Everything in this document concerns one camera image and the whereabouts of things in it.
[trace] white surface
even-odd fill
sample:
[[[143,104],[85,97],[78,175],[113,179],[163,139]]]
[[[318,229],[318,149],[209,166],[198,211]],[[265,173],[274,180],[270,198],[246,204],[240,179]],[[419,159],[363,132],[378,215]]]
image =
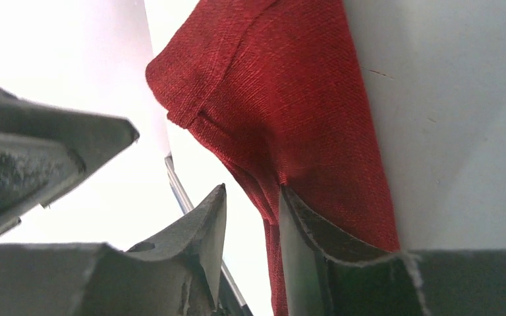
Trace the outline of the white surface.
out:
[[[402,245],[506,248],[506,1],[345,6]]]
[[[154,54],[187,19],[197,0],[145,0]],[[265,235],[261,216],[228,170],[186,130],[168,122],[176,173],[194,205],[226,183],[227,225],[224,260],[254,315],[273,315]]]
[[[127,249],[181,216],[163,157],[164,111],[149,91],[142,0],[0,1],[0,86],[60,107],[128,117],[141,133],[50,209],[0,242],[101,242]]]

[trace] fabric fold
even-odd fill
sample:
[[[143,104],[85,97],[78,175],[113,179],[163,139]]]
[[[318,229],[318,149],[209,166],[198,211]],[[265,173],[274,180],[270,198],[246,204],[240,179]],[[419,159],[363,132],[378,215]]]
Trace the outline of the fabric fold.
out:
[[[168,118],[212,151],[259,209],[276,316],[287,315],[281,184],[353,236],[398,249],[340,0],[201,0],[146,79]]]

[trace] metal rail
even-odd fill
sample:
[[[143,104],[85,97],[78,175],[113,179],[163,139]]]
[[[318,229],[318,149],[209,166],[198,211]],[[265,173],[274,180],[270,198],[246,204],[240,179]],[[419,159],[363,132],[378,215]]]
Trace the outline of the metal rail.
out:
[[[172,187],[173,193],[175,197],[177,198],[177,201],[181,207],[181,210],[184,214],[187,214],[191,212],[194,207],[191,203],[191,200],[189,199],[189,196],[185,192],[185,189],[183,188],[183,185],[181,184],[181,181],[179,181],[179,178],[177,177],[177,174],[175,174],[175,168],[173,165],[173,158],[171,155],[167,156],[165,158],[165,164],[167,167],[167,174],[169,177],[169,183]],[[241,309],[247,313],[250,314],[249,307],[247,306],[247,303],[245,302],[245,299],[243,298],[243,295],[241,294],[236,282],[234,281],[232,274],[228,270],[228,267],[222,261],[222,275],[224,278],[226,278],[226,281],[228,282],[232,293],[234,294],[235,298],[237,299]]]

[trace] red cloth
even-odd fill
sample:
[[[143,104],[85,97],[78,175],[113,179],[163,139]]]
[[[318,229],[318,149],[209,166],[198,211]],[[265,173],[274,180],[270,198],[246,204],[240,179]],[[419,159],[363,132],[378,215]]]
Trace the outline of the red cloth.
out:
[[[287,315],[280,184],[367,243],[399,247],[341,0],[200,0],[146,79],[262,214],[276,316]]]

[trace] white wall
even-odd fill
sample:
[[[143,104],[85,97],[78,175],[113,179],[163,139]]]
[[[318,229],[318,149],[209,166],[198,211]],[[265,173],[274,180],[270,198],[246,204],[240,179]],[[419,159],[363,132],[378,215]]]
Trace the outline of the white wall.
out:
[[[345,6],[402,245],[506,247],[506,1]]]

